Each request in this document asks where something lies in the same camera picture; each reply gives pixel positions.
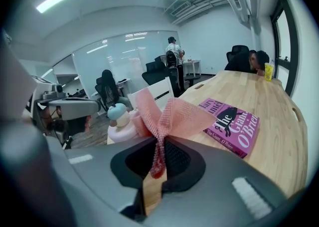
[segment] man in white shirt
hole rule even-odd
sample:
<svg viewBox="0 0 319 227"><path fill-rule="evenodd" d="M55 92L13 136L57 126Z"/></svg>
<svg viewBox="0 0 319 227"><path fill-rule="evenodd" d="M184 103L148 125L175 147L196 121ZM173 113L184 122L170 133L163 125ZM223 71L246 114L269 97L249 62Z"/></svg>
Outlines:
<svg viewBox="0 0 319 227"><path fill-rule="evenodd" d="M168 38L169 45L166 47L166 53L171 50L174 52L177 60L178 81L181 91L184 91L184 71L183 71L183 52L173 36Z"/></svg>

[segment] office chair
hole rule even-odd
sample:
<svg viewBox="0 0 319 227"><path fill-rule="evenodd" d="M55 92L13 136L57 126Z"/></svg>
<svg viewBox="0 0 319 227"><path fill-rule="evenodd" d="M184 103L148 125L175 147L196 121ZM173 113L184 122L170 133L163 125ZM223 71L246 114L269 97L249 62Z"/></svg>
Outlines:
<svg viewBox="0 0 319 227"><path fill-rule="evenodd" d="M245 45L235 45L232 47L231 51L227 52L226 53L226 57L227 57L227 60L228 60L228 63L233 59L233 57L240 53L240 52L247 52L249 51L249 48Z"/></svg>
<svg viewBox="0 0 319 227"><path fill-rule="evenodd" d="M109 109L103 104L104 101L106 101L106 98L103 98L102 96L102 78L97 78L96 79L97 85L95 85L95 90L99 93L100 98L98 101L100 102L101 106L103 107L104 111L107 112Z"/></svg>
<svg viewBox="0 0 319 227"><path fill-rule="evenodd" d="M176 78L176 83L178 87L180 88L179 78L178 78L178 69L177 69L177 57L175 53L172 52L171 50L169 50L166 53L166 66L168 67L171 76Z"/></svg>
<svg viewBox="0 0 319 227"><path fill-rule="evenodd" d="M153 85L159 81L169 77L171 87L175 97L179 97L180 89L178 86L178 79L171 74L169 69L161 61L154 61L146 64L147 71L142 74L142 78L148 85Z"/></svg>
<svg viewBox="0 0 319 227"><path fill-rule="evenodd" d="M155 61L161 61L166 66L166 55L161 55L155 58Z"/></svg>

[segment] woman with black hair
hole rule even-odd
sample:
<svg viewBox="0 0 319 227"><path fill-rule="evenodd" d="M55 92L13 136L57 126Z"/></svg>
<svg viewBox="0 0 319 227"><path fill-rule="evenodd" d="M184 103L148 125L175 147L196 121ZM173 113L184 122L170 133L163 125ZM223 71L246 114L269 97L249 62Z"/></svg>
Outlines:
<svg viewBox="0 0 319 227"><path fill-rule="evenodd" d="M101 97L103 104L109 108L116 103L125 104L130 108L130 101L126 97L121 97L116 87L115 80L110 70L104 70L102 72L102 90Z"/></svg>

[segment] handle hole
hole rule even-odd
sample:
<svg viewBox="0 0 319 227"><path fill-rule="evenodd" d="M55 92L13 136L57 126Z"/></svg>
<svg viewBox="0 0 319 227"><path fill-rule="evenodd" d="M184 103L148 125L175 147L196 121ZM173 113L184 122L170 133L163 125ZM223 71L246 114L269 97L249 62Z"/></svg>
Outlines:
<svg viewBox="0 0 319 227"><path fill-rule="evenodd" d="M204 84L200 84L200 85L197 86L195 89L199 89L199 88L201 88L202 86L204 86Z"/></svg>
<svg viewBox="0 0 319 227"><path fill-rule="evenodd" d="M300 119L300 117L298 115L297 110L295 108L292 108L292 109L293 109L293 112L295 113L296 119L298 120L298 122L300 122L301 119Z"/></svg>

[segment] glass wall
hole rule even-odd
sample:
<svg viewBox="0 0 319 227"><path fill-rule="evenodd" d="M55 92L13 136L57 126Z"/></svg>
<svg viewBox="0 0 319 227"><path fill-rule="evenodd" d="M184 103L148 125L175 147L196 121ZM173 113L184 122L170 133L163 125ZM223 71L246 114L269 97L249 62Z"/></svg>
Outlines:
<svg viewBox="0 0 319 227"><path fill-rule="evenodd" d="M170 36L179 42L174 31L142 31L105 38L75 51L74 65L88 97L93 97L96 79L105 69L111 70L115 82L131 79L131 93L147 87L142 78L146 64L165 54Z"/></svg>
<svg viewBox="0 0 319 227"><path fill-rule="evenodd" d="M35 65L35 75L52 83L59 83L52 68L44 65Z"/></svg>

